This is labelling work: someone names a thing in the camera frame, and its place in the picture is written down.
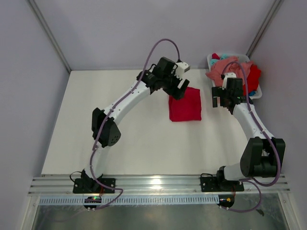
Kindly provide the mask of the crimson red t shirt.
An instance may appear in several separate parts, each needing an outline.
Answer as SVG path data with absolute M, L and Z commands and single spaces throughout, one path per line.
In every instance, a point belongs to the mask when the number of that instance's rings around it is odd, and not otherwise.
M 172 122 L 201 121 L 200 89 L 188 87 L 180 100 L 169 96 L 168 106 L 169 119 Z

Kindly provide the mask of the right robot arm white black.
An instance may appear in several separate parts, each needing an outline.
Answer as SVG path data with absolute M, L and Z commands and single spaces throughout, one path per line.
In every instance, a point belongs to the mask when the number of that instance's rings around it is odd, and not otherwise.
M 252 100 L 243 95 L 243 80 L 224 75 L 222 86 L 212 87 L 212 98 L 213 107 L 227 108 L 237 119 L 248 140 L 239 163 L 222 166 L 217 171 L 216 187 L 226 190 L 247 180 L 263 187 L 276 184 L 281 173 L 285 142 L 265 128 Z

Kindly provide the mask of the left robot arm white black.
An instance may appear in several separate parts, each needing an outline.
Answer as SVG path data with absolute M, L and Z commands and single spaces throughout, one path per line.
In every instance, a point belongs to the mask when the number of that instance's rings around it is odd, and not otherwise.
M 103 185 L 104 167 L 102 158 L 121 137 L 119 124 L 125 115 L 139 102 L 162 89 L 176 100 L 182 99 L 189 85 L 183 78 L 190 66 L 183 61 L 174 62 L 166 57 L 157 64 L 142 70 L 131 87 L 116 101 L 105 109 L 96 108 L 92 112 L 92 132 L 94 144 L 89 164 L 81 174 L 82 187 L 96 193 Z

